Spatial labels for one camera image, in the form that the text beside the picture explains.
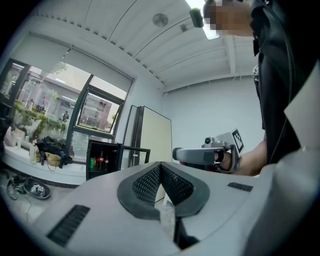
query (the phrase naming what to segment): round ceiling vent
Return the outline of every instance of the round ceiling vent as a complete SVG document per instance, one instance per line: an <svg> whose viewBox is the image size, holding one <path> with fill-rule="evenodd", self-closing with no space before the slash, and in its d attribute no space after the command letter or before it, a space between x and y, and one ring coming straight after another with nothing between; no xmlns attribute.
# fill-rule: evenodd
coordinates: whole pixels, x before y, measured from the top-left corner
<svg viewBox="0 0 320 256"><path fill-rule="evenodd" d="M152 22L157 27L162 28L168 24L169 19L168 19L167 15L165 15L163 13L157 13L156 15L153 16Z"/></svg>

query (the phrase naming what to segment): green can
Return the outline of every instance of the green can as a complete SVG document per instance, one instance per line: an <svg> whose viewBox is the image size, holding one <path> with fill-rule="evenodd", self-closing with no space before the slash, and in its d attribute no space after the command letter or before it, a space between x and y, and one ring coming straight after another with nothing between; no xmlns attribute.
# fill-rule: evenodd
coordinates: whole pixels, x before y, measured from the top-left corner
<svg viewBox="0 0 320 256"><path fill-rule="evenodd" d="M89 164L89 167L90 167L91 169L93 169L93 168L94 168L94 166L95 166L95 160L94 160L93 158L90 158L90 164Z"/></svg>

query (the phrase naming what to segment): ceiling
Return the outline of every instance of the ceiling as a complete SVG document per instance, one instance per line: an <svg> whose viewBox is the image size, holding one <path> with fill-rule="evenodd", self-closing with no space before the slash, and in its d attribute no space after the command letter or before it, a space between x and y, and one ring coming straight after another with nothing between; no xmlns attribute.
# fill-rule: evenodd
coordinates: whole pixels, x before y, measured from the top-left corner
<svg viewBox="0 0 320 256"><path fill-rule="evenodd" d="M208 40L193 26L189 10L185 0L48 0L31 15L72 24L111 42L160 80L165 92L251 75L257 63L253 39ZM168 17L166 26L153 24L158 13Z"/></svg>

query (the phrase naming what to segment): floor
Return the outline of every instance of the floor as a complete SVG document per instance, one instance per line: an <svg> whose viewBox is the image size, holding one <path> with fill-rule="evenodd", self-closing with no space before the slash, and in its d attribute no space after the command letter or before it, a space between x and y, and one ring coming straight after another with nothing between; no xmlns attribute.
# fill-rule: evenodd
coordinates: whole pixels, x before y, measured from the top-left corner
<svg viewBox="0 0 320 256"><path fill-rule="evenodd" d="M10 170L5 170L9 176L16 174ZM0 194L8 205L10 211L14 213L22 221L32 224L37 217L50 205L60 201L68 193L72 192L72 188L64 188L47 185L50 188L51 196L47 200L39 200L29 194L14 194L17 200L12 200L7 194L7 184L9 179L0 172ZM155 208L160 211L160 224L164 232L173 240L175 231L175 208L171 202L163 205L164 199L155 203Z"/></svg>
<svg viewBox="0 0 320 256"><path fill-rule="evenodd" d="M5 170L9 173L9 176L15 176L16 174L10 170ZM12 200L7 194L7 184L9 179L4 173L0 173L0 194L9 209L21 220L32 224L36 218L51 204L58 202L64 198L67 194L73 191L72 188L64 188L47 185L50 188L51 196L47 200L39 200L29 194L15 194L18 199Z"/></svg>

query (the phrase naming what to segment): green object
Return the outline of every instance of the green object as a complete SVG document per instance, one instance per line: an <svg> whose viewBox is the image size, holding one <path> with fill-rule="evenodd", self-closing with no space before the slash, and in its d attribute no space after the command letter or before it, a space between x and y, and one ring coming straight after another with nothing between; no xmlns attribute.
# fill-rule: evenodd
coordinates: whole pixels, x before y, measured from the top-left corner
<svg viewBox="0 0 320 256"><path fill-rule="evenodd" d="M95 166L95 160L94 160L93 158L90 158L90 165L89 165L89 167L90 167L91 169L93 169L94 166Z"/></svg>
<svg viewBox="0 0 320 256"><path fill-rule="evenodd" d="M201 10L199 8L193 8L189 11L193 25L196 28L202 28L204 26L204 19L201 15Z"/></svg>

